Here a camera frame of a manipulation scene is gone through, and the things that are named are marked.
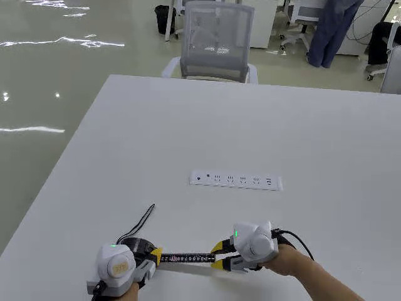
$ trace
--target black cable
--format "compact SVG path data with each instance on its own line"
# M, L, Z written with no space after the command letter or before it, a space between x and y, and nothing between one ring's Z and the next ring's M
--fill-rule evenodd
M100 280L93 289L92 301L98 300L98 297L102 295L102 293L105 291L106 288L107 288L106 282Z
M154 209L155 205L152 204L148 210L146 210L145 214L141 217L140 221L127 233L123 234L122 236L120 236L116 242L116 245L119 245L120 242L128 237L128 236L132 236L135 235L139 230L141 230L142 226L146 223L146 220L149 218L150 214L152 213L153 209Z
M305 250L308 252L309 257L310 257L312 260L315 260L315 259L313 258L312 253L309 251L308 247L306 246L306 244L302 241L301 238L299 238L299 236L298 236L297 234L295 234L295 233L293 233L293 232L291 232L291 231L286 231L286 230L281 230L281 229L277 229L277 232L278 232L279 234L290 234L290 235L294 236L294 237L301 243L301 245L305 248Z
M372 30L371 32L365 34L364 36L361 36L361 37L357 38L357 37L355 36L355 28L354 28L355 21L356 21L357 19L361 18L363 15L369 13L369 12L370 12L373 8L375 8L376 5L378 5L379 2L381 2L381 1L382 1L382 0L378 0L370 9L368 9L368 10L365 11L363 14L360 14L359 16L357 16L356 18L354 18L354 20L352 21L352 35L353 35L354 38L353 38L353 39L350 38L350 37L348 36L348 34L347 34L347 35L346 35L347 39L349 39L350 41L356 41L357 43L362 44L362 45L369 45L369 43L367 43L367 44L366 44L366 43L361 43L361 42L359 42L359 40L362 40L362 39L366 38L368 35L370 35L370 34L373 32L373 30Z

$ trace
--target chair base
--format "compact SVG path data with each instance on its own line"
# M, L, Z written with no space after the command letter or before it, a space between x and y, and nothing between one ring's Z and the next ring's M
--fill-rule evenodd
M309 51L310 43L308 39L306 38L306 33L296 33L296 34L286 34L286 35L280 35L280 39L284 40L280 44L280 50L284 51L286 49L287 44L295 44L298 40L301 40L306 48L307 51Z
M375 78L375 75L384 74L384 73L386 73L386 71L387 71L387 68L379 69L379 70L375 70L375 71L370 72L368 77L367 77L368 82L373 80Z

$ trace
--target gray floor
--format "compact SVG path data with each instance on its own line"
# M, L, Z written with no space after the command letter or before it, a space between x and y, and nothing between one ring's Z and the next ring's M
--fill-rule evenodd
M164 42L154 7L167 0L0 0L0 253L35 199L107 76L160 76L180 55ZM278 19L276 31L281 29ZM252 50L259 83L377 92L364 60L314 68L302 45L281 53L273 35Z

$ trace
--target office desk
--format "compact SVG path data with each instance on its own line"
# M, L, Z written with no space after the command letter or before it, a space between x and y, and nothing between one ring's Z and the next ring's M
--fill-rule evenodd
M89 300L99 247L152 203L139 235L167 252L270 219L362 297L398 298L400 116L398 95L112 75L0 257L1 299ZM190 186L193 169L267 172L284 190ZM308 300L267 270L176 269L140 298Z

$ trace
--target gray office chair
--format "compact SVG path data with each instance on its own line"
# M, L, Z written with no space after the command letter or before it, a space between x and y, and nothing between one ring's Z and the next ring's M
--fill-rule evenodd
M399 22L395 22L393 23L393 26L391 27L391 32L390 32L390 36L387 38L383 38L383 42L385 42L387 44L387 56L390 57L391 56L391 51L397 47L400 46L398 43L394 42L395 39L395 34L397 33L398 28L401 27L401 24ZM372 71L368 74L368 81L371 81L375 78L375 75L377 74L382 74L382 73L386 73L387 67L383 68L383 69L379 69L379 70L375 70Z
M326 0L284 0L284 13L288 18L287 25L302 24L302 30L298 33L288 31L279 37L283 40L280 44L280 50L284 51L286 45L295 44L301 40L309 51L312 36L307 36L306 27L316 26L322 9L325 7Z
M255 66L247 63L253 15L254 8L239 4L187 3L181 56L170 61L162 77L171 77L180 63L183 78L258 83Z
M401 94L401 46L393 48L382 83L381 93Z
M176 5L176 10L177 10L177 15L181 16L182 14L185 14L185 7L187 3L189 2L194 2L194 1L210 1L210 0L177 0L177 5ZM174 31L174 36L176 39L179 38L179 34L183 33L184 29L177 29Z

